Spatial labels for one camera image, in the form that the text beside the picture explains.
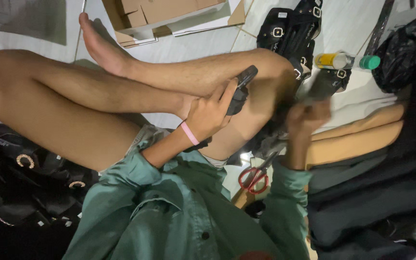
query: red scissors handle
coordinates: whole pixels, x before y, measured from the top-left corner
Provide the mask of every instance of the red scissors handle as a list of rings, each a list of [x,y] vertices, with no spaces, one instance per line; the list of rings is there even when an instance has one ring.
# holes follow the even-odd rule
[[[251,179],[251,182],[249,183],[247,182],[244,184],[242,182],[242,179],[249,173],[253,173],[253,178]],[[257,185],[257,183],[263,178],[265,182],[264,187],[259,191],[254,190],[255,185]],[[264,192],[267,189],[267,186],[269,184],[269,176],[267,176],[266,172],[263,173],[261,169],[253,167],[251,169],[242,171],[242,173],[239,176],[239,184],[242,189],[247,190],[248,192],[252,194],[259,194],[259,193]]]

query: plastic bottle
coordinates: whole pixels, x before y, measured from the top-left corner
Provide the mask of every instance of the plastic bottle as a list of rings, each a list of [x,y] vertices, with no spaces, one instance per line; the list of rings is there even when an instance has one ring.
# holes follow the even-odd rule
[[[347,69],[361,68],[374,69],[380,65],[380,57],[378,56],[354,56],[344,51],[337,53],[321,53],[314,60],[318,68],[328,69]]]

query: black plastic bag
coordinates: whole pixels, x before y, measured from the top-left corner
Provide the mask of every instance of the black plastic bag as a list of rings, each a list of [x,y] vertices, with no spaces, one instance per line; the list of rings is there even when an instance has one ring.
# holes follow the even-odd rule
[[[381,90],[396,93],[409,85],[416,68],[416,19],[393,33],[375,55],[381,64],[372,74]]]

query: black button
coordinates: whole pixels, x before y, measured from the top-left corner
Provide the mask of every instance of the black button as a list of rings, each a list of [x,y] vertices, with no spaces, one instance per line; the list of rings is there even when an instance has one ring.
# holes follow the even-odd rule
[[[201,234],[201,238],[203,240],[209,239],[209,233],[208,232],[204,232],[203,234]]]

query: yellow label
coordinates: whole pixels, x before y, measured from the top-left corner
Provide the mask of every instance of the yellow label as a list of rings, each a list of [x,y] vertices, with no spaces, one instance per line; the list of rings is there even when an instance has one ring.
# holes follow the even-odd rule
[[[316,60],[316,66],[318,68],[333,67],[333,59],[338,53],[324,53]]]

